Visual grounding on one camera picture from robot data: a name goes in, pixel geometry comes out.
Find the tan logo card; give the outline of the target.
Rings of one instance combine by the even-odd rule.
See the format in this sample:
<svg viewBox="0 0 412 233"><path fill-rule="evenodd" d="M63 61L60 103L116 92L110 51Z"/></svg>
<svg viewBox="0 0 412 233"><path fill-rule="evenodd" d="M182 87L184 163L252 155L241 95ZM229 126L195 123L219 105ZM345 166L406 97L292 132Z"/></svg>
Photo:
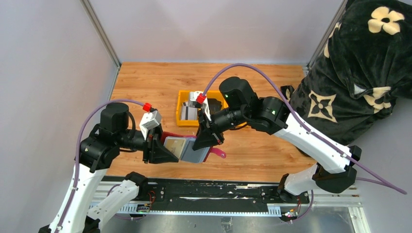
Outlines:
<svg viewBox="0 0 412 233"><path fill-rule="evenodd" d="M185 148L186 139L183 137L168 136L165 138L164 147L173 155L180 158Z"/></svg>

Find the red leather card holder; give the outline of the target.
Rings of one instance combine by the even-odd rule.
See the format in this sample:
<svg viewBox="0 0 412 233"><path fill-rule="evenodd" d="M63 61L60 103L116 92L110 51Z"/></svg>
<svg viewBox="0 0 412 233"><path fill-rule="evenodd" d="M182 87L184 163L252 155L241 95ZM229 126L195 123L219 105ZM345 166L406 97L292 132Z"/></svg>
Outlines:
<svg viewBox="0 0 412 233"><path fill-rule="evenodd" d="M226 153L219 148L207 147L207 148L203 148L199 150L194 150L192 148L195 142L195 139L196 139L196 136L194 135L178 135L178 134L173 134L170 132L163 132L163 135L161 136L161 141L163 142L163 144L165 142L165 138L168 136L183 137L186 139L185 148L181 154L181 157L178 158L179 161L199 164L199 163L205 162L208 159L210 154L215 154L216 156L223 158L223 159L226 158Z"/></svg>

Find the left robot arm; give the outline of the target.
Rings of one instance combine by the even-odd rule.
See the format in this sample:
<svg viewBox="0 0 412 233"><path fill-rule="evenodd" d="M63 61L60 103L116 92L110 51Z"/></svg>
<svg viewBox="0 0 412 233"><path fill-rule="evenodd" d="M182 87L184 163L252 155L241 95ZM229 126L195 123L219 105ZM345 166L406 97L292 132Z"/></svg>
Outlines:
<svg viewBox="0 0 412 233"><path fill-rule="evenodd" d="M108 221L129 201L148 197L148 179L131 172L97 206L90 207L101 180L121 151L143 152L143 161L151 164L177 163L178 158L166 149L158 111L142 104L145 115L141 124L129 111L130 100L111 100L95 109L100 114L87 138L78 136L75 165L70 186L62 205L42 233L99 233Z"/></svg>

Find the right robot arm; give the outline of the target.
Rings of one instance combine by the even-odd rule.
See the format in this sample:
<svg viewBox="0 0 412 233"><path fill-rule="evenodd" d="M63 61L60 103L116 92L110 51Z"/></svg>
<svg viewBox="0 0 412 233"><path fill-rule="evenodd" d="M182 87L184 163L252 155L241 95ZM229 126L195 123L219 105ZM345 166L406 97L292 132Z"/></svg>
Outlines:
<svg viewBox="0 0 412 233"><path fill-rule="evenodd" d="M339 194L354 184L357 171L353 165L360 159L359 147L343 146L324 136L279 98L258 97L245 79L229 77L220 84L219 91L228 107L214 114L205 108L198 111L194 150L222 144L225 131L245 123L258 132L292 143L315 160L304 171L282 176L275 193L282 202L291 202L314 189Z"/></svg>

